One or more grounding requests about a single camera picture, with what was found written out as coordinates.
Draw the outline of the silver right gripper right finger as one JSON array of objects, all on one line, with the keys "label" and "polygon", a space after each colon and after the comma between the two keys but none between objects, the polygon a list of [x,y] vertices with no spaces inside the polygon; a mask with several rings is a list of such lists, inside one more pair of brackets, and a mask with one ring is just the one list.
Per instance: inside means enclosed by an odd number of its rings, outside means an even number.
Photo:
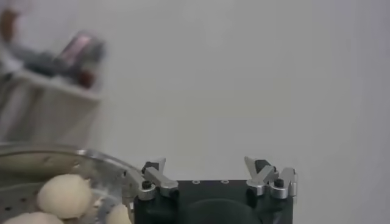
[{"label": "silver right gripper right finger", "polygon": [[247,186],[257,197],[268,193],[272,198],[284,200],[297,196],[297,173],[291,167],[278,171],[264,159],[244,157],[244,162],[250,174]]}]

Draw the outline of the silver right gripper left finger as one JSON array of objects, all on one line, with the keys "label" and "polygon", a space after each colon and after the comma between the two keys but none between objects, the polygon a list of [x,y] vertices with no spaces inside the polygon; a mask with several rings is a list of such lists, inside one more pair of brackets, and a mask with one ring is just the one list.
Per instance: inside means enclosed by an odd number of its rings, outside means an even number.
[{"label": "silver right gripper left finger", "polygon": [[123,177],[123,200],[153,200],[157,195],[176,199],[179,183],[163,175],[165,158],[147,161],[141,170],[127,169]]}]

